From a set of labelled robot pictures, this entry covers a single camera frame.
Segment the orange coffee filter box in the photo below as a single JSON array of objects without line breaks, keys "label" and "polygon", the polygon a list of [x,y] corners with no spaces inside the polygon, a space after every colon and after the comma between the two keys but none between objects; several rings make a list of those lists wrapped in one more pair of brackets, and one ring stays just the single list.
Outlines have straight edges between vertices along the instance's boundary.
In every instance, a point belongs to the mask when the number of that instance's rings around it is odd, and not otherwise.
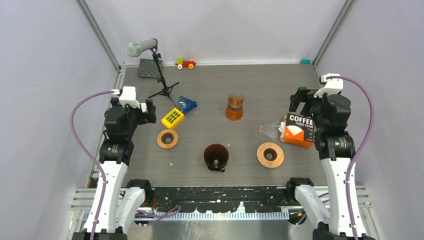
[{"label": "orange coffee filter box", "polygon": [[278,130],[281,142],[307,149],[314,144],[315,125],[310,117],[287,113]]}]

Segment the clear glass dripper cone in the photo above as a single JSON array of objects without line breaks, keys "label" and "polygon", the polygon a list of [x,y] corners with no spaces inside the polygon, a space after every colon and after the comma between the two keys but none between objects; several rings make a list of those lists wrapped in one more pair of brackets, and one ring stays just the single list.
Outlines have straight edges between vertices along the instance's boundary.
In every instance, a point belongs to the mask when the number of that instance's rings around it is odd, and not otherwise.
[{"label": "clear glass dripper cone", "polygon": [[280,138],[281,123],[279,121],[273,121],[271,123],[266,123],[257,127],[256,132],[263,134],[268,137],[273,142],[277,141]]}]

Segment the large wooden ring holder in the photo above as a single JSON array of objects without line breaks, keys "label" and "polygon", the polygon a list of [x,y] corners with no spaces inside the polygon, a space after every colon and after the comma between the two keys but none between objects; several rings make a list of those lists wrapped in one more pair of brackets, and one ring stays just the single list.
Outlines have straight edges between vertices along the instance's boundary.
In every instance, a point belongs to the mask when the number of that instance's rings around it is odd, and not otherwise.
[{"label": "large wooden ring holder", "polygon": [[275,169],[284,162],[285,155],[279,145],[273,142],[264,142],[258,147],[256,158],[263,167]]}]

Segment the dark brown dripper cup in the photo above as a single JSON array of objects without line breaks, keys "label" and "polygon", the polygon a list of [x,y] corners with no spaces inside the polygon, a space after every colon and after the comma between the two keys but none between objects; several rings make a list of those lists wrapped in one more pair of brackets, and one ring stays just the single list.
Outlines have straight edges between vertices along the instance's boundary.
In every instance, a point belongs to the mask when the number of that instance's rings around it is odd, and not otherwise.
[{"label": "dark brown dripper cup", "polygon": [[229,152],[225,146],[214,143],[205,149],[203,159],[210,171],[223,173],[229,160]]}]

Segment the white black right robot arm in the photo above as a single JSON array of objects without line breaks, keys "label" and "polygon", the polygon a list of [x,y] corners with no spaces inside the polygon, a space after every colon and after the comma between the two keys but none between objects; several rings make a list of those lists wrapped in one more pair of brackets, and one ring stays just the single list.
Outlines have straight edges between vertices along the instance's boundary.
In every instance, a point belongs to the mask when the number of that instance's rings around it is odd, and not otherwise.
[{"label": "white black right robot arm", "polygon": [[295,112],[304,103],[301,116],[316,126],[314,145],[325,171],[329,207],[309,178],[290,178],[285,198],[291,205],[303,207],[305,217],[314,227],[314,240],[370,240],[359,211],[354,176],[355,144],[346,131],[351,102],[338,93],[316,94],[317,90],[299,87],[290,97],[289,111]]}]

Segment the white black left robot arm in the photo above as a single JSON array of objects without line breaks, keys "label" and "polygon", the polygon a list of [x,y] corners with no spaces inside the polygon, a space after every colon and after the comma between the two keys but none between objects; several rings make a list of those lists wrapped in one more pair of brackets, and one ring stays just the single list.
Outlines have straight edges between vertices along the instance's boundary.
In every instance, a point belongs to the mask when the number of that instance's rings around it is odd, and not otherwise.
[{"label": "white black left robot arm", "polygon": [[74,240],[126,240],[138,208],[148,207],[154,199],[146,179],[130,180],[123,199],[119,197],[134,150],[134,132],[139,125],[156,123],[156,107],[150,99],[139,108],[122,105],[116,97],[111,104],[104,113],[105,139],[95,161],[100,175],[93,204],[82,231],[73,233]]}]

